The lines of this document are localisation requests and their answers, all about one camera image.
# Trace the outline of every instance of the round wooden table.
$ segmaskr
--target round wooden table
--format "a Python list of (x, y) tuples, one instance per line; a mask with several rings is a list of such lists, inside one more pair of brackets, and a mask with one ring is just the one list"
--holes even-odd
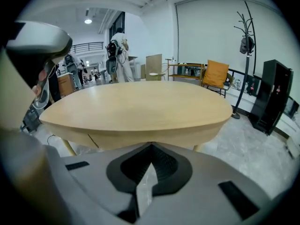
[(213, 91), (185, 82), (149, 81), (80, 90), (39, 119), (75, 155), (68, 141), (105, 150), (142, 142), (199, 150), (231, 114), (230, 104)]

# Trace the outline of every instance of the black railing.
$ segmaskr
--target black railing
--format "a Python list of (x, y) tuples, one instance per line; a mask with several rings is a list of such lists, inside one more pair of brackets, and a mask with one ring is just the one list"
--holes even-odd
[(97, 52), (99, 50), (103, 50), (103, 42), (82, 43), (71, 47), (71, 52), (73, 53), (83, 53), (88, 51)]

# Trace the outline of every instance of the table top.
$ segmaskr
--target table top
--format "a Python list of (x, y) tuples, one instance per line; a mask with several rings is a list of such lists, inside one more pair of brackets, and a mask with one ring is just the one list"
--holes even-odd
[(72, 75), (72, 73), (64, 73), (64, 74), (62, 74), (62, 75), (57, 75), (57, 78), (63, 77), (63, 76), (68, 75), (68, 74), (71, 74), (71, 75)]
[(40, 120), (75, 131), (157, 131), (224, 122), (232, 107), (219, 94), (186, 82), (95, 86), (47, 108)]

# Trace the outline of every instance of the wooden shelf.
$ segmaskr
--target wooden shelf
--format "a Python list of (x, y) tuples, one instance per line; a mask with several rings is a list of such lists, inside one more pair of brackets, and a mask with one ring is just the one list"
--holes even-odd
[(188, 76), (188, 75), (177, 75), (177, 74), (174, 74), (174, 75), (169, 75), (169, 77), (184, 77), (184, 78), (193, 78), (193, 79), (200, 79), (200, 77), (196, 77), (196, 76)]
[(178, 66), (178, 67), (201, 67), (205, 64), (169, 64), (169, 66)]

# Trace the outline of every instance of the person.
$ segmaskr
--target person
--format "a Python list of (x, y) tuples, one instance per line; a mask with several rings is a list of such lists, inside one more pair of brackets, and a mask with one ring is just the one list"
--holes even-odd
[(115, 35), (113, 35), (111, 41), (116, 40), (118, 42), (119, 47), (122, 49), (122, 53), (117, 55), (117, 78), (119, 83), (125, 82), (124, 74), (128, 80), (128, 82), (134, 82), (132, 71), (129, 65), (129, 57), (128, 57), (128, 44), (126, 36), (123, 32), (122, 28), (118, 28)]
[(98, 69), (94, 67), (94, 77), (95, 77), (95, 81), (98, 80), (97, 74), (98, 74)]
[(82, 69), (83, 69), (80, 59), (74, 53), (68, 52), (64, 58), (64, 64), (66, 65), (67, 71), (73, 74), (76, 85), (80, 89), (82, 87), (81, 80), (82, 80)]
[(79, 80), (81, 85), (83, 86), (83, 69), (84, 69), (84, 62), (82, 59), (80, 59), (80, 64), (77, 66), (78, 68), (78, 76), (79, 76)]
[[(59, 67), (58, 64), (55, 65), (55, 67), (53, 68), (52, 72), (49, 74), (49, 77), (48, 77), (49, 91), (50, 91), (51, 97), (54, 102), (61, 100), (60, 89), (59, 89), (59, 85), (58, 85), (58, 78), (56, 75), (56, 70), (58, 70), (58, 67)], [(47, 109), (51, 105), (52, 105), (52, 102), (49, 100), (44, 109)]]

